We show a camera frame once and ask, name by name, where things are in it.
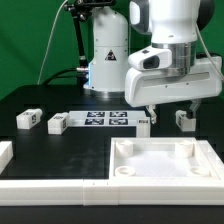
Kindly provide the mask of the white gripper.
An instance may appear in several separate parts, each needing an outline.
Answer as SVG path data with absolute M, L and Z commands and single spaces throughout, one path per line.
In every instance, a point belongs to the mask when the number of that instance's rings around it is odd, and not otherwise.
M 187 75 L 166 75 L 163 70 L 140 72 L 131 68 L 125 81 L 125 100 L 132 107 L 147 106 L 151 123 L 157 122 L 157 104 L 192 100 L 187 118 L 196 117 L 201 98 L 218 96 L 222 81 L 208 58 L 197 59 Z

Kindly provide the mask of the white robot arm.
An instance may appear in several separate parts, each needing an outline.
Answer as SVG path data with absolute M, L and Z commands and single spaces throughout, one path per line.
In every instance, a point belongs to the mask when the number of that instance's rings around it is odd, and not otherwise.
M 87 93 L 122 95 L 155 119 L 158 104 L 202 98 L 222 90 L 222 59 L 196 57 L 202 41 L 197 21 L 205 0 L 131 0 L 129 19 L 110 7 L 93 10 L 94 57 Z

